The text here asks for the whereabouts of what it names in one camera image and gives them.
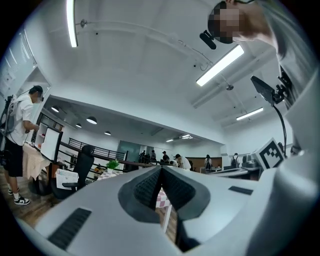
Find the railing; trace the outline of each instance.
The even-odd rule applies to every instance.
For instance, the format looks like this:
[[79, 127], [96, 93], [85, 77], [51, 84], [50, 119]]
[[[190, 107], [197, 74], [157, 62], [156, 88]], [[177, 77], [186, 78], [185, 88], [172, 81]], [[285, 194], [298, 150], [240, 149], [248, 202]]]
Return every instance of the railing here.
[[112, 151], [112, 150], [104, 149], [104, 148], [101, 148], [101, 147], [93, 146], [93, 145], [83, 143], [83, 142], [78, 141], [78, 140], [73, 139], [73, 138], [69, 138], [69, 145], [74, 147], [74, 148], [77, 148], [79, 150], [81, 150], [83, 148], [83, 146], [89, 145], [89, 146], [94, 148], [93, 154], [95, 154], [97, 156], [102, 156], [102, 157], [107, 157], [107, 158], [112, 158], [112, 159], [118, 159], [118, 160], [127, 160], [127, 157], [128, 157], [126, 155], [126, 153]]

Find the chair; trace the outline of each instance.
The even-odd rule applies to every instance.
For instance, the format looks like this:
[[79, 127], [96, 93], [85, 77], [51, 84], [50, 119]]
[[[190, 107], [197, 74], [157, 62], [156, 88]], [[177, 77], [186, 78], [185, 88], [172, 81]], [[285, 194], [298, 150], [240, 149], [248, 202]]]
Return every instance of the chair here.
[[57, 179], [53, 178], [50, 181], [52, 193], [57, 199], [66, 199], [77, 190], [83, 188], [86, 185], [86, 177], [95, 161], [92, 156], [94, 148], [90, 145], [83, 146], [81, 152], [78, 153], [77, 161], [73, 169], [74, 172], [78, 173], [79, 179], [76, 183], [62, 183], [65, 188], [71, 188], [72, 190], [57, 188]]

